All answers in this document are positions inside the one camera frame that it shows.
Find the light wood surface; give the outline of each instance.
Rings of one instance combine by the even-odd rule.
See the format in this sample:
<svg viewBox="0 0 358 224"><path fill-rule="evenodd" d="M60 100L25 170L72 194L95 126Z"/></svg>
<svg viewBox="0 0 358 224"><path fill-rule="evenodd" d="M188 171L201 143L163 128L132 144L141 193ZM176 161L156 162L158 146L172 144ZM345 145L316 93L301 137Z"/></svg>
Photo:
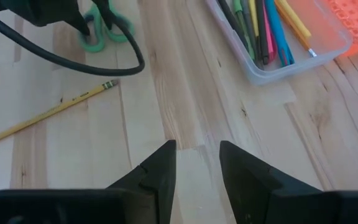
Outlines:
<svg viewBox="0 0 358 224"><path fill-rule="evenodd" d="M167 139L178 141L172 223L234 223L221 140L319 189L358 189L358 55L252 86L204 1L114 3L135 24L145 70L0 141L0 189L104 188ZM11 12L0 19L78 62L137 63L129 44L84 52L64 23L34 27ZM0 131L108 80L53 65L0 34Z"/></svg>

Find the wood grain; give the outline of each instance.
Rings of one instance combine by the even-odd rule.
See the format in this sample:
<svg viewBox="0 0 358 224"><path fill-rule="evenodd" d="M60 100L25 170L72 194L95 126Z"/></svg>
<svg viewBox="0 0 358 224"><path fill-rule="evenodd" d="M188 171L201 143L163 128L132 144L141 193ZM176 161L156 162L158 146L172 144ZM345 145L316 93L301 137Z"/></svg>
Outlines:
<svg viewBox="0 0 358 224"><path fill-rule="evenodd" d="M235 223L222 140L319 189L358 189L358 55L252 86L204 1L113 3L134 23L144 70L0 141L0 189L102 189L167 139L179 149L171 223ZM81 12L90 5L81 0ZM129 43L106 38L91 54L64 23L34 27L8 11L0 19L70 60L138 63ZM0 131L110 79L53 65L0 34Z"/></svg>

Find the green scissors handle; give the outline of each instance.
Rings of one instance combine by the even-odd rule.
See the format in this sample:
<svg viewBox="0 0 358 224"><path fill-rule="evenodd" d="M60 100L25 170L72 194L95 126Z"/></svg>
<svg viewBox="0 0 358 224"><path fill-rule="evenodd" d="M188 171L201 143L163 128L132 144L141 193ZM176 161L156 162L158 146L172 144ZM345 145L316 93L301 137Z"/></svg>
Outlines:
<svg viewBox="0 0 358 224"><path fill-rule="evenodd" d="M109 8L112 13L114 13L118 19L121 19L127 24L129 32L134 35L135 28L133 23L127 19L122 14L118 13L116 8L113 6L111 1L109 1ZM124 34L115 34L112 29L109 30L102 20L101 14L98 7L95 4L92 4L91 9L84 14L84 20L86 23L93 21L94 24L94 34L96 37L96 44L89 44L85 36L79 33L80 45L88 52L100 52L104 49L105 43L103 38L103 30L107 33L108 37L115 42L126 42L128 41L127 37Z"/></svg>

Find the black plastic jaw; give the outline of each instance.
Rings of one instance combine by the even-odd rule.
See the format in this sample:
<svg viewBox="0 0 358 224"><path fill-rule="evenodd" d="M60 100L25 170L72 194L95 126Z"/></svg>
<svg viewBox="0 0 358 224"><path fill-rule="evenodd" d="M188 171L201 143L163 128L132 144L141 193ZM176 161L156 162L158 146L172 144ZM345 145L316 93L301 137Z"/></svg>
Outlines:
<svg viewBox="0 0 358 224"><path fill-rule="evenodd" d="M107 189L2 190L0 224L167 224L175 182L176 142L168 141Z"/></svg>
<svg viewBox="0 0 358 224"><path fill-rule="evenodd" d="M238 224L358 223L358 191L322 192L228 141L220 161Z"/></svg>

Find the black cable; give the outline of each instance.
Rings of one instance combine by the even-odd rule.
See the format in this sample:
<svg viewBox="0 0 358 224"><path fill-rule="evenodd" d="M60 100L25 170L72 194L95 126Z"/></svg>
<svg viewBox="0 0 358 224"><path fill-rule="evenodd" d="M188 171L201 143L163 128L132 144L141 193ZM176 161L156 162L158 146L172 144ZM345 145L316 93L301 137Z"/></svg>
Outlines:
<svg viewBox="0 0 358 224"><path fill-rule="evenodd" d="M53 53L50 53L41 47L33 44L31 41L27 40L25 37L20 35L14 29L7 26L5 23L0 21L0 33L4 34L9 39L13 40L23 48L32 52L33 54L42 57L45 60L53 62L55 64L61 65L66 68L70 68L79 72L89 73L93 75L101 75L107 77L121 77L126 75L135 75L136 73L141 72L145 67L145 62L142 56L142 52L140 51L139 46L137 45L135 39L131 35L131 33L127 30L125 24L123 24L119 19L117 19L116 15L113 13L109 14L110 19L113 24L117 25L118 28L122 31L122 33L127 37L129 43L132 45L132 48L135 51L137 60L139 61L139 65L134 68L127 69L108 69L108 68L98 68L92 67L89 65L84 65L82 63L73 62L71 60L65 59L63 57L59 57Z"/></svg>

